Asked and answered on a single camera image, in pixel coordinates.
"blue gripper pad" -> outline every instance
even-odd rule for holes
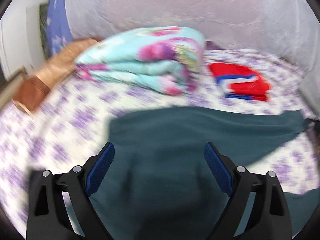
[[[113,159],[115,157],[115,147],[112,143],[103,151],[100,158],[97,160],[90,173],[87,175],[85,193],[89,197],[96,193],[100,184],[106,175]]]
[[[221,191],[231,197],[231,195],[233,194],[232,177],[209,143],[207,143],[204,147],[204,158]]]

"purple floral pattern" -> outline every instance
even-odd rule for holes
[[[268,102],[224,98],[205,66],[224,61],[249,65],[271,84]],[[255,50],[206,51],[198,88],[189,95],[168,96],[140,87],[68,79],[53,90],[32,117],[9,103],[0,113],[0,202],[25,237],[30,167],[54,174],[83,165],[107,140],[105,126],[115,117],[143,109],[201,106],[246,114],[280,114],[302,109],[313,117],[297,93],[300,71],[272,55]],[[248,166],[251,172],[274,170],[286,192],[304,193],[317,188],[317,156],[305,133]],[[64,195],[66,205],[68,197]]]

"white wall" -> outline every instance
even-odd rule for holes
[[[43,56],[39,54],[39,27],[34,25],[37,23],[34,19],[36,14],[28,14],[27,17],[26,12],[27,8],[35,8],[46,1],[13,0],[0,20],[0,59],[6,79],[21,66],[31,72],[42,64]]]

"red folded cloth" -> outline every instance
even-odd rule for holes
[[[211,63],[209,69],[228,98],[267,101],[270,85],[261,74],[247,66]]]

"silver screw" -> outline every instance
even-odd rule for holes
[[[48,177],[50,175],[50,171],[44,171],[42,172],[42,176]]]
[[[276,173],[274,171],[268,171],[268,175],[274,178],[276,176]]]
[[[245,167],[244,166],[238,166],[237,167],[237,171],[243,173],[243,172],[245,172]]]
[[[77,172],[80,172],[81,171],[81,166],[75,166],[72,170],[73,172],[77,173]]]

